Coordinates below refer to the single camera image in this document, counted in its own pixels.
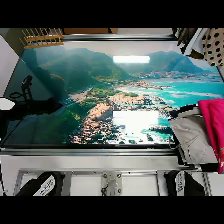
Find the gray cloth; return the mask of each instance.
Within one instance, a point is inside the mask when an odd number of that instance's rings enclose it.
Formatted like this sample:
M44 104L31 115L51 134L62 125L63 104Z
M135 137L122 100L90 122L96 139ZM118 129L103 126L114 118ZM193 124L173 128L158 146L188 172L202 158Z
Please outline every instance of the gray cloth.
M198 108L180 113L171 120L171 128L179 140L187 163L217 163L214 151L209 145L204 118L197 115Z

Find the mountain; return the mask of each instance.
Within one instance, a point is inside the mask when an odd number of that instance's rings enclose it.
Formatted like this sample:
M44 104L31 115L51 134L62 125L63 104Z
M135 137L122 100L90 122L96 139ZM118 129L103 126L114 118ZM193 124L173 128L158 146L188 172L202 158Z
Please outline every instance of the mountain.
M65 89L69 92L101 82L115 82L130 78L126 71L114 64L111 57L86 48L65 50L63 47L49 47L41 49L41 52L39 49L33 49L24 52L23 60L32 67L32 71L39 67L49 74L56 74L63 78Z
M119 64L128 73L144 73L150 72L186 72L186 73L208 73L209 71L203 70L194 65L191 60L182 54L174 51L169 52L155 52L148 54L150 61L148 64Z

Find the pink garment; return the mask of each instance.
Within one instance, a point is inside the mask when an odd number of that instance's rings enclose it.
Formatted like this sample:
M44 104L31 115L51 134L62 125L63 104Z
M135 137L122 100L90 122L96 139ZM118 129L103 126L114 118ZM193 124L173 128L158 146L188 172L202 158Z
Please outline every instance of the pink garment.
M200 100L198 102L205 120L208 136L216 158L219 173L224 167L224 99Z

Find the metal bracket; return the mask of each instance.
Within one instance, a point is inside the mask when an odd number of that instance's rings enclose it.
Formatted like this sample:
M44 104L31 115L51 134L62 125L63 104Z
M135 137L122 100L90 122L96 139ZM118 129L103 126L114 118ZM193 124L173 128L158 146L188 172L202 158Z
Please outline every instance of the metal bracket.
M122 194L121 172L103 172L101 192L102 196L120 196Z

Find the polka dot fabric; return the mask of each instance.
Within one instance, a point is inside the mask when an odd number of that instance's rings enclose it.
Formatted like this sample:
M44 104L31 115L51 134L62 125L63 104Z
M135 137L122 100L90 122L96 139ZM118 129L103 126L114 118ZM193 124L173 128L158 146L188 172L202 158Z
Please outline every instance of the polka dot fabric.
M204 59L211 66L224 64L224 28L209 28L202 37Z

